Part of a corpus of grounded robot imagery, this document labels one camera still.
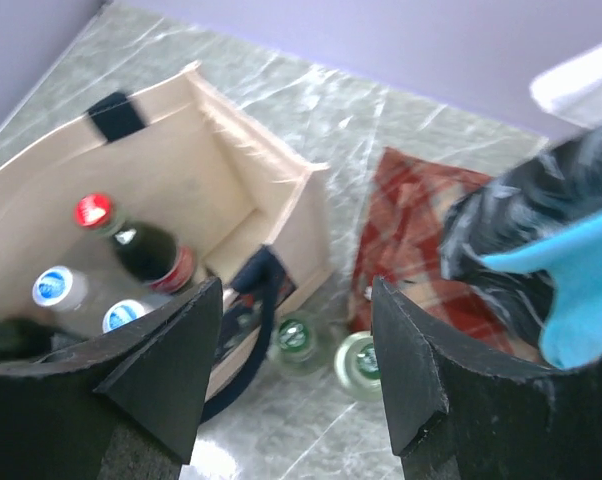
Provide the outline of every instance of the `dark soda bottle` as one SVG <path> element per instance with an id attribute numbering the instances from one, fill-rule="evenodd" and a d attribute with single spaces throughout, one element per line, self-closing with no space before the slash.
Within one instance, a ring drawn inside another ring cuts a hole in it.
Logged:
<path id="1" fill-rule="evenodd" d="M 192 285 L 192 249 L 156 225 L 127 218 L 108 195 L 87 195 L 74 213 L 79 226 L 107 238 L 121 265 L 152 290 L 177 294 Z"/>
<path id="2" fill-rule="evenodd" d="M 0 362 L 26 360 L 52 351 L 55 330 L 26 317 L 0 321 Z"/>

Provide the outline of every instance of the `red bottle cap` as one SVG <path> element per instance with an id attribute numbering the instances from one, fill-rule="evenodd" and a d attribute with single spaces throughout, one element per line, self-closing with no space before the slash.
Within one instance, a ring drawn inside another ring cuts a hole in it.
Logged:
<path id="1" fill-rule="evenodd" d="M 74 209 L 74 221 L 85 228 L 102 227 L 110 221 L 114 205 L 103 193 L 91 193 L 83 197 Z"/>

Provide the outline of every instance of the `bottle neck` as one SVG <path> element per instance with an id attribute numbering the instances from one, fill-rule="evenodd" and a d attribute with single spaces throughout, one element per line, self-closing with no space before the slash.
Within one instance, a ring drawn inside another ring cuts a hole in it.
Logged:
<path id="1" fill-rule="evenodd" d="M 126 215 L 121 210 L 116 209 L 110 221 L 101 227 L 95 228 L 94 232 L 102 237 L 113 237 L 117 232 L 125 228 L 127 220 Z"/>

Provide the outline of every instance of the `plastic bottle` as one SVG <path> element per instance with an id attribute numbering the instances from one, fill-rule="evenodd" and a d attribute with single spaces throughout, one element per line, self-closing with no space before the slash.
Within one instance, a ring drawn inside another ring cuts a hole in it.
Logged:
<path id="1" fill-rule="evenodd" d="M 170 297 L 152 295 L 143 300 L 132 300 L 130 298 L 115 303 L 103 316 L 101 328 L 103 333 L 111 332 L 123 325 L 138 320 L 153 310 L 163 306 Z"/>
<path id="2" fill-rule="evenodd" d="M 34 302 L 56 312 L 59 326 L 82 337 L 101 335 L 104 313 L 123 298 L 143 298 L 148 289 L 115 270 L 85 273 L 57 265 L 34 282 Z"/>
<path id="3" fill-rule="evenodd" d="M 370 332 L 347 337 L 334 356 L 334 371 L 343 389 L 354 399 L 382 400 L 381 375 Z"/>
<path id="4" fill-rule="evenodd" d="M 281 318 L 268 358 L 283 375 L 301 377 L 322 371 L 330 360 L 332 338 L 325 324 L 303 311 Z"/>

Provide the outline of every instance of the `red bottle label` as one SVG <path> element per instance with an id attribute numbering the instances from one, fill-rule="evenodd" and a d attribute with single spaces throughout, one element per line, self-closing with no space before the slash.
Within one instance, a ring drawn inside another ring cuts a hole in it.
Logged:
<path id="1" fill-rule="evenodd" d="M 155 292 L 174 293 L 183 287 L 194 274 L 194 254 L 188 247 L 179 247 L 179 254 L 172 270 L 163 278 L 148 282 L 146 285 Z"/>

